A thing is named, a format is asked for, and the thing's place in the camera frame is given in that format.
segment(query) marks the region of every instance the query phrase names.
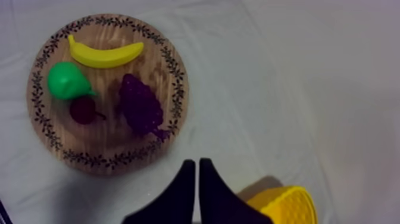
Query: toy fruit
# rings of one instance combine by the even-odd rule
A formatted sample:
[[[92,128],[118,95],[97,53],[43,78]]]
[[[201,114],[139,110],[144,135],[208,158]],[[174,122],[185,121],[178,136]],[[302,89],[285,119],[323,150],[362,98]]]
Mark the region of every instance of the toy fruit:
[[[89,96],[74,99],[70,105],[70,115],[74,121],[81,125],[92,123],[96,116],[102,117],[103,120],[106,119],[103,114],[96,111],[96,103]]]
[[[121,66],[135,59],[143,50],[143,42],[133,43],[121,48],[98,50],[77,43],[73,35],[68,36],[71,56],[78,62],[93,68],[106,69]]]
[[[166,137],[167,132],[158,128],[163,123],[163,110],[149,86],[132,74],[125,74],[119,94],[120,109],[134,133],[153,133],[162,140]]]
[[[82,95],[95,95],[88,79],[79,68],[67,61],[56,63],[49,71],[47,86],[59,99],[73,99]]]

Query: decorative leaf border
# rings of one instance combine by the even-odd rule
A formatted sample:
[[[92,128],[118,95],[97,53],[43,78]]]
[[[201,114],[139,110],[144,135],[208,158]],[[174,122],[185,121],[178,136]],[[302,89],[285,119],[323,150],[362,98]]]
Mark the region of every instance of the decorative leaf border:
[[[33,92],[31,93],[31,101],[33,102],[33,107],[35,110],[34,121],[39,122],[39,124],[42,125],[42,133],[45,134],[50,142],[50,147],[56,152],[61,150],[63,159],[68,160],[71,163],[81,163],[90,167],[102,166],[107,169],[114,170],[117,166],[128,165],[134,160],[144,159],[150,153],[160,149],[163,141],[160,138],[157,138],[156,140],[151,141],[147,146],[137,148],[128,153],[114,154],[114,156],[110,158],[105,158],[103,155],[93,156],[89,155],[88,153],[76,153],[71,149],[63,149],[63,144],[61,143],[60,137],[57,136],[53,125],[51,124],[51,119],[46,117],[42,112],[42,110],[45,108],[45,105],[42,102],[43,87],[41,85],[41,81],[43,79],[41,71],[43,66],[47,64],[51,54],[53,54],[58,48],[58,43],[61,39],[67,38],[69,34],[78,32],[78,30],[80,30],[82,27],[89,26],[93,22],[101,26],[114,26],[119,28],[130,26],[133,32],[141,33],[144,38],[153,40],[154,44],[156,45],[164,46],[164,42],[166,41],[166,39],[162,38],[161,35],[156,35],[154,32],[151,32],[146,25],[135,24],[135,22],[129,17],[120,19],[118,17],[106,18],[104,16],[88,16],[67,24],[56,34],[51,36],[50,43],[45,45],[41,56],[37,57],[35,61],[35,67],[38,70],[34,71],[32,74],[33,78],[31,81],[33,84]],[[182,117],[182,102],[185,98],[183,77],[185,76],[185,73],[181,68],[179,68],[177,60],[173,57],[172,50],[168,49],[167,46],[161,48],[161,56],[165,59],[170,74],[175,77],[175,80],[172,83],[174,86],[174,94],[172,95],[173,108],[171,109],[173,119],[168,121],[169,125],[167,126],[167,139],[169,139],[171,136],[170,134],[176,134],[178,130],[178,121]]]

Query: white tablecloth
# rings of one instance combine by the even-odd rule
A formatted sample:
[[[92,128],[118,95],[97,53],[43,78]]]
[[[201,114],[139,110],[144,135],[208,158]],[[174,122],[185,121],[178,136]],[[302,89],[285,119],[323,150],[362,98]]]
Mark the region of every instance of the white tablecloth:
[[[14,223],[119,223],[185,158],[210,157],[234,191],[267,175],[303,185],[320,223],[396,223],[399,8],[390,0],[0,0],[0,199]],[[170,152],[114,178],[50,155],[25,100],[42,44],[97,13],[163,32],[190,84]]]

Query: red cherry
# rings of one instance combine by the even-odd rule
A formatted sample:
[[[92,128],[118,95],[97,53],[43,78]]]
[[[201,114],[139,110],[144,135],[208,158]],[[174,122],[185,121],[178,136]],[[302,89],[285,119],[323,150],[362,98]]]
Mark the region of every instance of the red cherry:
[[[96,115],[101,116],[105,120],[103,114],[96,112],[95,101],[88,96],[74,99],[70,105],[70,114],[72,119],[81,125],[92,123]]]

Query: grape bunch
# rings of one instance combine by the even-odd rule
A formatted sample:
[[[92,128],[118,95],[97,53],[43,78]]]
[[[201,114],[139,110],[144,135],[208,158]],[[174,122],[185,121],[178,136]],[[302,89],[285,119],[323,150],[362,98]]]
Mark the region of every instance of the grape bunch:
[[[133,132],[138,135],[154,133],[164,139],[165,131],[158,129],[163,123],[163,110],[150,87],[132,74],[125,74],[119,94],[120,110]]]

